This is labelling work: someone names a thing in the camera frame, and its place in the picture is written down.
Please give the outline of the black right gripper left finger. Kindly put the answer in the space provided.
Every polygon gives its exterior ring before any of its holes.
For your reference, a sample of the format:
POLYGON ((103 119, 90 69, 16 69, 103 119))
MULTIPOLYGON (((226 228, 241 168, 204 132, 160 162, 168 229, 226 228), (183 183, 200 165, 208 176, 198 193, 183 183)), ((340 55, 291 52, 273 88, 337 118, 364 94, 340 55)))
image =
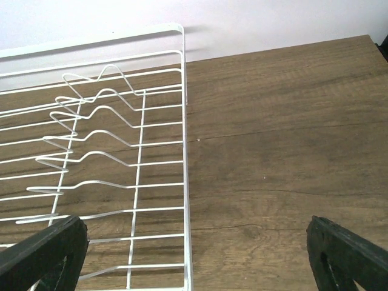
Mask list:
POLYGON ((58 220, 1 252, 1 290, 75 290, 88 246, 79 217, 58 220))

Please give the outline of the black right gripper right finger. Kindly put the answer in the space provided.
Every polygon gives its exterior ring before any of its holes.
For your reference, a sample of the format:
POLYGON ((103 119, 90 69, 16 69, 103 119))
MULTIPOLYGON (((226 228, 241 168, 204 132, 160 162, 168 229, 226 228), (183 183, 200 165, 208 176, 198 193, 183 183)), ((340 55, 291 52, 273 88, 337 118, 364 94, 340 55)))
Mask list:
POLYGON ((307 229, 307 251, 318 290, 387 290, 387 250, 319 216, 307 229))

